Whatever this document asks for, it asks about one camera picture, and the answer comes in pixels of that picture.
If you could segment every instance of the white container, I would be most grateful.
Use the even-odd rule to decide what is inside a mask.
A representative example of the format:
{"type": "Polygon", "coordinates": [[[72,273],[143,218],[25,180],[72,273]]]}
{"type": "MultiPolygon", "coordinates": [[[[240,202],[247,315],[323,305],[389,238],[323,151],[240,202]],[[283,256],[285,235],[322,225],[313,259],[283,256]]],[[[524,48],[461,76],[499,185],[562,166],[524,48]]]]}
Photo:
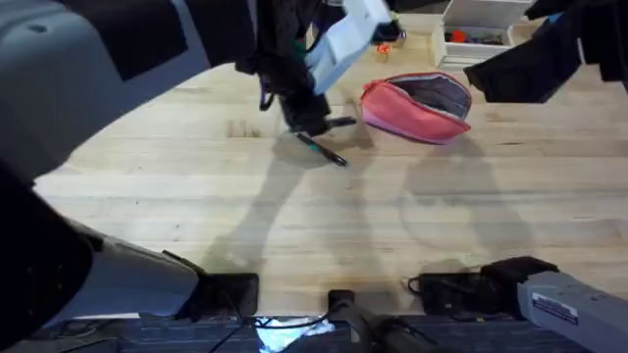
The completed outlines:
{"type": "Polygon", "coordinates": [[[451,0],[442,22],[432,32],[434,64],[440,69],[462,69],[482,63],[514,46],[512,25],[534,0],[451,0]],[[499,34],[503,45],[445,42],[445,32],[499,34]]]}

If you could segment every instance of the pink pouch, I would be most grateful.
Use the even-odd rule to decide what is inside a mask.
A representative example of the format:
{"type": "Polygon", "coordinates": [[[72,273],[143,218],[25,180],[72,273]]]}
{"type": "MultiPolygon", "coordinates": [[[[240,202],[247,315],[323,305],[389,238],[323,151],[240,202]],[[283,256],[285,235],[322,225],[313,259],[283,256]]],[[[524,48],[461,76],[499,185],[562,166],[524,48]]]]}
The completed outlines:
{"type": "Polygon", "coordinates": [[[407,74],[364,86],[362,118],[405,137],[445,144],[469,130],[471,94],[443,73],[407,74]]]}

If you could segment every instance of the black pen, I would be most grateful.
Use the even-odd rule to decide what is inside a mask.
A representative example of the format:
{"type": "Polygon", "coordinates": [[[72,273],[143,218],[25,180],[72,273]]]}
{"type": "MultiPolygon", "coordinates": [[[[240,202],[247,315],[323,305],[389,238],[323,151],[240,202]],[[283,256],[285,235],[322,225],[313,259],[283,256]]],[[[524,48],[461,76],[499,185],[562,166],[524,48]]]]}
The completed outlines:
{"type": "Polygon", "coordinates": [[[338,166],[341,166],[341,167],[348,166],[349,163],[346,161],[345,158],[337,155],[333,151],[330,151],[329,149],[327,149],[327,148],[321,146],[320,144],[314,142],[314,140],[312,140],[311,138],[305,136],[304,134],[298,133],[296,135],[296,138],[301,140],[301,142],[305,143],[312,151],[315,151],[315,152],[318,152],[318,153],[322,154],[330,162],[335,163],[335,164],[337,164],[338,166]]]}

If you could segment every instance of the white sticker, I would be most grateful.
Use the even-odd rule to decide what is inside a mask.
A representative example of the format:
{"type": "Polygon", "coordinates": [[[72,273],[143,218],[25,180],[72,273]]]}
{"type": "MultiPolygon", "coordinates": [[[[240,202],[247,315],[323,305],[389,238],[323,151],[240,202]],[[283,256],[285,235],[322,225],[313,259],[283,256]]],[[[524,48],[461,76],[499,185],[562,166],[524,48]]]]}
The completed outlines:
{"type": "Polygon", "coordinates": [[[578,325],[578,310],[574,307],[535,292],[532,293],[532,305],[568,323],[578,325]]]}

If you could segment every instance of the wood grain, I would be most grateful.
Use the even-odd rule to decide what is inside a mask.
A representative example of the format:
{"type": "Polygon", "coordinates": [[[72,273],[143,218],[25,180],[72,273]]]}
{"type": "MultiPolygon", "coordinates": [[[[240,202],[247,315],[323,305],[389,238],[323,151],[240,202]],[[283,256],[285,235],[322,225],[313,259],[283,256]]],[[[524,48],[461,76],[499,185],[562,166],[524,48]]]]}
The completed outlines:
{"type": "MultiPolygon", "coordinates": [[[[386,64],[365,54],[329,92],[335,114],[358,115],[371,79],[432,71],[429,39],[410,33],[386,64]]],[[[257,111],[256,78],[224,66],[109,126],[36,189],[68,217],[209,272],[259,273],[261,314],[321,313],[333,288],[419,313],[405,277],[518,255],[628,298],[623,88],[583,68],[545,105],[471,91],[472,129],[448,146],[364,125],[320,138],[349,160],[341,169],[284,133],[278,107],[257,111]]]]}

